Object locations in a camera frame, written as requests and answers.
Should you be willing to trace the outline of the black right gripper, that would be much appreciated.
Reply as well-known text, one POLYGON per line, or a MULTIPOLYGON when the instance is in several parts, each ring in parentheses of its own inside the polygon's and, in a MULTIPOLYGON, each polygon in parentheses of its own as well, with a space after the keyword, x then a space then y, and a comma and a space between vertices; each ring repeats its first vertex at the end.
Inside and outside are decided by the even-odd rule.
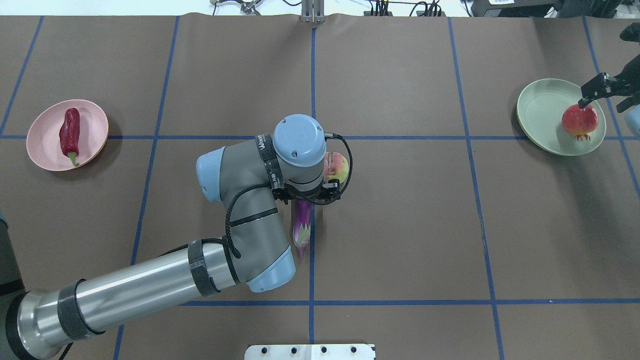
POLYGON ((630 110, 640 104, 640 55, 636 55, 621 73, 610 76, 606 72, 595 75, 580 87, 582 94, 578 108, 585 109, 591 102, 612 96, 624 97, 615 106, 618 113, 630 110))

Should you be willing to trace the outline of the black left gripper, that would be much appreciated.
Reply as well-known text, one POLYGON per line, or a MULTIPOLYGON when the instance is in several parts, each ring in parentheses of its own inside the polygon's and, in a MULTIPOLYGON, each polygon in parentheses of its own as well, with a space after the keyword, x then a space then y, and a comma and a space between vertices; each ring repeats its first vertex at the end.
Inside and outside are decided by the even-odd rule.
POLYGON ((298 200, 318 206, 329 205, 339 200, 342 194, 340 181, 323 182, 309 191, 301 191, 293 183, 287 182, 279 191, 279 200, 286 204, 298 200))

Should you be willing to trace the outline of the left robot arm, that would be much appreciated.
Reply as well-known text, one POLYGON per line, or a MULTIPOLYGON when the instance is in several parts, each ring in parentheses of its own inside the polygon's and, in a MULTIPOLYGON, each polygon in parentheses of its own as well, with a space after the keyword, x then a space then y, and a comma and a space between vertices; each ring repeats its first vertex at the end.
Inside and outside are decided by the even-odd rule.
POLYGON ((73 344, 141 317, 220 294, 236 285, 278 289, 297 272, 277 201, 329 205, 342 196, 326 180, 329 132, 306 114, 199 156, 195 173, 206 200, 224 209, 220 235, 184 241, 147 260, 54 291, 25 289, 1 218, 1 358, 49 360, 73 344))

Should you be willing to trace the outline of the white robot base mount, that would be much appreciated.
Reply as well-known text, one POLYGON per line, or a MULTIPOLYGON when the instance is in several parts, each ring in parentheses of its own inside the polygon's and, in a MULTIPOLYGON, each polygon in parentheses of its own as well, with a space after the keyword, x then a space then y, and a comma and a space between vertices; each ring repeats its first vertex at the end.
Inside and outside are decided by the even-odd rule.
POLYGON ((249 346, 245 360, 375 360, 374 344, 256 344, 249 346))

